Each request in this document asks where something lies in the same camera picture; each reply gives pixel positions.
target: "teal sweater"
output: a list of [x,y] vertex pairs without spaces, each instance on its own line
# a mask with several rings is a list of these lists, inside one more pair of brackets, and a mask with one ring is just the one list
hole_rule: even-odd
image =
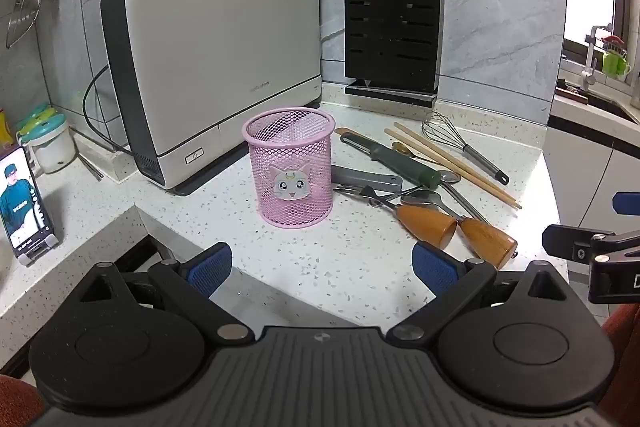
[[14,185],[7,185],[0,196],[0,214],[9,235],[22,226],[24,216],[33,208],[32,190],[30,182],[18,180]]

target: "person on phone screen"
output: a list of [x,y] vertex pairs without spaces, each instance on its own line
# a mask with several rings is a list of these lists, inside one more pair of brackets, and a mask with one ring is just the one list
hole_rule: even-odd
[[[30,210],[34,209],[35,189],[28,180],[18,179],[18,169],[13,163],[5,167],[4,177],[6,178],[6,188],[0,195],[0,214],[2,214],[2,220],[6,224],[9,236],[11,236],[16,230],[24,226],[25,217]],[[38,224],[36,230],[27,237],[33,235],[39,228]]]

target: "basket rim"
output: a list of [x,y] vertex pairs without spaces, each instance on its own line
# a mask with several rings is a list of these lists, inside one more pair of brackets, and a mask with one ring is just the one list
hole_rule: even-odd
[[[327,126],[327,129],[317,134],[314,134],[310,138],[307,138],[305,140],[299,140],[297,142],[290,142],[290,143],[272,143],[272,142],[267,142],[263,140],[258,140],[252,137],[247,131],[247,128],[252,123],[254,123],[254,121],[258,120],[258,118],[263,118],[265,116],[269,116],[270,114],[276,114],[279,112],[291,112],[291,111],[303,111],[303,112],[312,112],[315,114],[319,114],[320,116],[323,116],[324,118],[327,119],[327,122],[329,125]],[[257,114],[251,117],[249,120],[244,122],[244,125],[242,126],[242,137],[244,138],[245,142],[247,142],[249,145],[264,147],[267,149],[291,149],[293,147],[304,147],[306,145],[311,145],[312,143],[318,142],[326,138],[327,136],[330,136],[334,130],[335,130],[335,119],[326,111],[322,111],[319,109],[312,109],[310,107],[281,107],[279,109],[271,109],[268,111],[264,111],[260,114]]]

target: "power button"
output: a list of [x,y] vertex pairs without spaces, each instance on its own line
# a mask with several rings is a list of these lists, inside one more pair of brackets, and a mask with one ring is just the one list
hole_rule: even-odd
[[194,151],[191,154],[187,155],[184,161],[186,161],[187,163],[191,163],[192,161],[200,158],[200,156],[202,156],[203,154],[204,154],[204,150],[202,149],[202,147],[200,147],[200,149],[198,149],[197,151]]

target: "black knife block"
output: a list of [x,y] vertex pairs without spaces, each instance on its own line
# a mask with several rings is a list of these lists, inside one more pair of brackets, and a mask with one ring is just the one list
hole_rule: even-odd
[[348,92],[433,101],[441,40],[442,0],[344,0],[344,74],[359,80]]

